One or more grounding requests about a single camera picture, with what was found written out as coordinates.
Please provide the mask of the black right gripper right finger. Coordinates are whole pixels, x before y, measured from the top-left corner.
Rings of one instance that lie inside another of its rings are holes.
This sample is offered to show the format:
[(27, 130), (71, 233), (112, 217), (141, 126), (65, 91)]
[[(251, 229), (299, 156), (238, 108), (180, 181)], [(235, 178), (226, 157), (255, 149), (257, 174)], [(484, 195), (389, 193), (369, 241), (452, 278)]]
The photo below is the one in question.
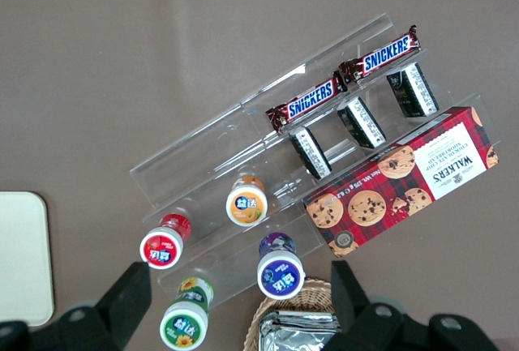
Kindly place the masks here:
[(402, 341), (404, 318), (386, 303), (372, 303), (349, 264), (331, 264), (332, 305), (340, 332), (330, 340), (331, 350), (411, 350)]

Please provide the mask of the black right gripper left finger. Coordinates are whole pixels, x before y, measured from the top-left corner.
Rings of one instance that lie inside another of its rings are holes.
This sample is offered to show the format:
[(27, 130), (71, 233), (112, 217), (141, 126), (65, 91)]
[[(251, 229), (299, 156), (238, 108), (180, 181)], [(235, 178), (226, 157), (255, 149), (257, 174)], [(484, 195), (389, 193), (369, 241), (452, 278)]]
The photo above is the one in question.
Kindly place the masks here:
[(94, 306), (69, 310), (58, 321), (63, 350), (123, 350), (152, 301), (149, 266), (133, 263)]

